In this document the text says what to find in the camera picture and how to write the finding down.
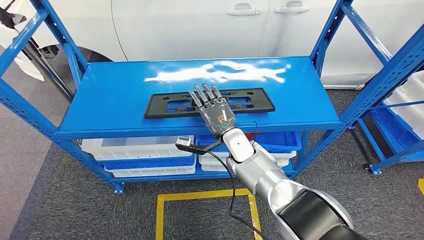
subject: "white car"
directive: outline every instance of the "white car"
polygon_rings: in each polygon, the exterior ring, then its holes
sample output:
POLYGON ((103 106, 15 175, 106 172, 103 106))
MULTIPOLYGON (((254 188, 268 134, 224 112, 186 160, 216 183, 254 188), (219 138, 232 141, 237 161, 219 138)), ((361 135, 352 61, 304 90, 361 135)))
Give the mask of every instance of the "white car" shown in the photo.
MULTIPOLYGON (((335 0, 50 0, 79 47, 112 61, 309 55, 335 0)), ((0 0, 16 14, 0 25, 7 47, 35 14, 29 0, 0 0)), ((353 7, 394 54, 424 23, 424 0, 355 0, 353 7)), ((58 43, 43 23, 33 39, 43 53, 58 43)), ((27 74, 43 79, 22 53, 27 74)), ((360 89, 382 65, 345 17, 322 72, 326 88, 360 89)))

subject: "yellow tape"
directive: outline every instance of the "yellow tape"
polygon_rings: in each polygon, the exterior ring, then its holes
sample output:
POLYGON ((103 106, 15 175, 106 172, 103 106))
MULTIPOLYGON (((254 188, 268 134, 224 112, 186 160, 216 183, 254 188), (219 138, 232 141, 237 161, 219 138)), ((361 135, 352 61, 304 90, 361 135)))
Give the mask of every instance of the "yellow tape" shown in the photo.
MULTIPOLYGON (((251 192, 247 188, 236 189, 236 196, 249 195, 251 192)), ((163 196, 165 201, 180 201, 180 200, 192 200, 192 199, 211 199, 220 197, 230 197, 233 195, 233 190, 216 190, 216 191, 197 191, 197 192, 183 192, 183 193, 171 193, 171 194, 160 194, 163 196)))
MULTIPOLYGON (((253 227, 255 227, 257 230, 261 230, 261 225, 259 224, 259 215, 258 215, 258 207, 256 206, 256 199, 255 197, 249 192, 249 195, 247 195, 249 198, 249 205, 250 205, 250 215, 252 218, 252 224, 253 227)), ((254 239, 255 240, 263 240, 259 234, 256 232, 254 233, 254 239)))
MULTIPOLYGON (((157 195, 156 207, 156 240, 163 240, 164 238, 164 204, 165 201, 180 201, 180 200, 193 200, 193 199, 210 199, 220 197, 231 197, 233 195, 232 189, 216 190, 216 191, 198 191, 198 192, 183 192, 183 193, 170 193, 157 195)), ((249 200, 250 215, 252 224, 258 230, 261 230, 259 222, 258 208, 256 206, 256 199, 247 188, 235 190, 236 196, 246 196, 249 200)), ((255 240, 262 240, 258 234, 254 234, 255 240)))
POLYGON ((421 190, 422 195, 424 195, 424 178, 418 178, 418 188, 421 190))
POLYGON ((156 207, 156 240, 164 239, 164 195, 157 196, 156 207))

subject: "blue storage bin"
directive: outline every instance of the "blue storage bin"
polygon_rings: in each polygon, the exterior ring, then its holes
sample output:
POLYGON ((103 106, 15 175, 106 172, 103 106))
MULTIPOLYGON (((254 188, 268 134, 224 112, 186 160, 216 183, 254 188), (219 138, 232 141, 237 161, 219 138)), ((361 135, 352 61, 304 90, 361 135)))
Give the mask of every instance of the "blue storage bin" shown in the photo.
POLYGON ((195 163, 197 154, 182 157, 161 157, 101 162, 107 170, 186 167, 195 163))
MULTIPOLYGON (((400 153, 421 139, 412 128, 398 115, 387 108, 371 111, 374 123, 394 153, 400 153)), ((424 150, 415 152, 401 160, 402 162, 424 161, 424 150)))
MULTIPOLYGON (((217 141, 211 135, 197 135, 196 138, 199 145, 210 145, 217 141)), ((290 153, 293 150, 300 150, 302 148, 300 131, 260 132, 252 140, 256 140, 256 142, 270 153, 290 153)), ((228 151, 225 144, 212 149, 212 152, 228 151)))
POLYGON ((389 109, 377 108, 371 113, 380 123, 384 124, 404 148, 408 148, 420 141, 420 138, 412 131, 411 127, 389 109))

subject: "wire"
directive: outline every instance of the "wire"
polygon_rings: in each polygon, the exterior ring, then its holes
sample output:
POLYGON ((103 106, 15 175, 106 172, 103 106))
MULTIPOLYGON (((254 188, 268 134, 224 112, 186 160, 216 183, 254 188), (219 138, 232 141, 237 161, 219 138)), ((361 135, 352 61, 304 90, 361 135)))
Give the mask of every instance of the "wire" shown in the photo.
POLYGON ((217 156, 215 155, 213 152, 211 151, 207 151, 208 154, 210 154, 211 156, 213 156, 214 158, 216 158, 226 169, 226 171, 229 174, 229 177, 231 178, 232 181, 232 198, 231 198, 231 204, 229 205, 229 210, 228 210, 228 214, 230 217, 232 217, 233 219, 237 219, 240 222, 242 222, 244 225, 248 226, 249 228, 251 228, 253 231, 255 231, 263 240, 269 240, 269 238, 265 237, 263 235, 263 233, 258 230, 256 227, 254 227, 252 224, 250 224, 249 222, 245 221, 244 219, 242 219, 241 217, 234 215, 233 214, 233 205, 234 205, 234 201, 236 199, 236 182, 234 181, 234 176, 231 174, 230 169, 228 168, 228 166, 217 156))
POLYGON ((253 122, 256 124, 256 126, 254 127, 252 147, 253 147, 253 144, 256 143, 256 131, 258 130, 258 122, 255 120, 253 120, 253 122))

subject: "silver robotic arm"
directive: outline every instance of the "silver robotic arm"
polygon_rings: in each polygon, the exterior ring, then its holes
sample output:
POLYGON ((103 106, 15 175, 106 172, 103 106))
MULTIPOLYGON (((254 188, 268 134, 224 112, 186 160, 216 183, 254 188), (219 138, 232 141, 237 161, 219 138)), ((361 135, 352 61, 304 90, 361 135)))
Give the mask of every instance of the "silver robotic arm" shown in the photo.
POLYGON ((285 240, 365 240, 354 231, 347 211, 329 194, 290 180, 274 157, 257 142, 249 142, 227 101, 215 86, 195 85, 201 101, 190 92, 212 135, 230 151, 226 165, 251 193, 265 201, 285 240))

